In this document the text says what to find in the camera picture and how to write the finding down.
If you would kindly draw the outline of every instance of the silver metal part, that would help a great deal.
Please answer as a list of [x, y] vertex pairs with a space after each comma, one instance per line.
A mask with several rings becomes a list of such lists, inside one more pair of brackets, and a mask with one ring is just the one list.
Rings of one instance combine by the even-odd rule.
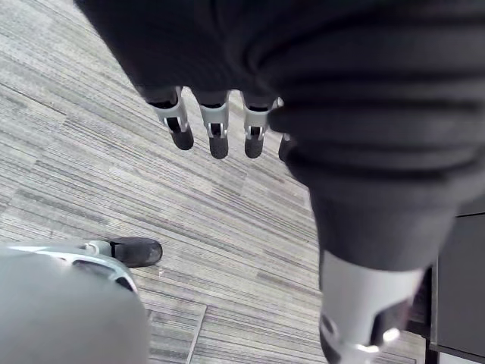
[[219, 108], [208, 108], [207, 106], [200, 105], [200, 112], [209, 138], [214, 138], [211, 125], [215, 124], [221, 126], [221, 138], [227, 137], [227, 128], [229, 127], [229, 108], [227, 107], [227, 102]]
[[66, 267], [78, 267], [95, 275], [103, 275], [115, 283], [122, 280], [130, 290], [138, 293], [130, 270], [120, 261], [111, 258], [109, 243], [101, 240], [88, 241], [83, 248], [69, 246], [8, 246], [9, 249], [36, 253], [60, 259]]
[[263, 140], [264, 134], [268, 128], [268, 114], [270, 110], [267, 111], [253, 111], [249, 109], [246, 104], [244, 104], [244, 131], [246, 132], [246, 139], [250, 140], [253, 138], [251, 135], [251, 128], [258, 127], [260, 132], [258, 134], [258, 140]]
[[[148, 362], [149, 323], [138, 295], [70, 266], [63, 259], [71, 254], [24, 248], [0, 248], [2, 364]], [[111, 267], [111, 258], [99, 258]]]
[[176, 118], [177, 123], [179, 124], [180, 132], [185, 133], [187, 128], [189, 127], [189, 122], [187, 119], [187, 110], [185, 108], [185, 103], [182, 99], [182, 89], [181, 87], [176, 87], [175, 90], [177, 91], [177, 104], [172, 108], [156, 108], [153, 106], [155, 113], [158, 116], [158, 120], [167, 127], [170, 133], [174, 133], [174, 131], [170, 128], [168, 119], [169, 118]]
[[[372, 359], [380, 351], [380, 346], [370, 344], [375, 318], [396, 304], [411, 305], [424, 271], [379, 271], [343, 261], [329, 252], [322, 260], [320, 330], [322, 347], [330, 351], [327, 359], [337, 361], [330, 358], [332, 353], [338, 354], [339, 364]], [[399, 327], [387, 329], [382, 345], [398, 336]]]

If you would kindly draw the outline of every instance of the black sleeve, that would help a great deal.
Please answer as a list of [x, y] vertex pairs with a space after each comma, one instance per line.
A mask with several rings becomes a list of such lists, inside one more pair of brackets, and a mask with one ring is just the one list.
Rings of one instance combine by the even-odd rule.
[[424, 267], [485, 188], [483, 0], [77, 3], [148, 101], [175, 85], [282, 97], [271, 127], [297, 143], [322, 251]]

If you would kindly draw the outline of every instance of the gray carpet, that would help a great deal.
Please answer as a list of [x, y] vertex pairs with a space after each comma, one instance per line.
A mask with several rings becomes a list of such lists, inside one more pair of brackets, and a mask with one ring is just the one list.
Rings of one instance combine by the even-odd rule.
[[[153, 362], [325, 362], [306, 190], [280, 135], [245, 157], [230, 100], [229, 156], [210, 156], [188, 90], [195, 145], [180, 151], [70, 1], [2, 0], [0, 241], [161, 241], [160, 264], [134, 271]], [[379, 362], [424, 362], [424, 342], [405, 334]]]

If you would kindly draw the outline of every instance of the black cabinet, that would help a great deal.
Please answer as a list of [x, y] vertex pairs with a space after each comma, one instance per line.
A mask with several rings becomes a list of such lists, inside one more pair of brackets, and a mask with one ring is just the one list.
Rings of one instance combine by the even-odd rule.
[[485, 356], [485, 215], [457, 218], [435, 282], [436, 344]]

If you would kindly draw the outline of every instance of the black fabric cover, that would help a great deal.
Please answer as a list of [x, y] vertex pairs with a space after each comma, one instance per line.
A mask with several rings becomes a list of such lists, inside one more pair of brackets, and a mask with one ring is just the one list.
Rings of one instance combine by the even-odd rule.
[[321, 252], [429, 265], [485, 188], [483, 0], [77, 0], [148, 102], [275, 95]]

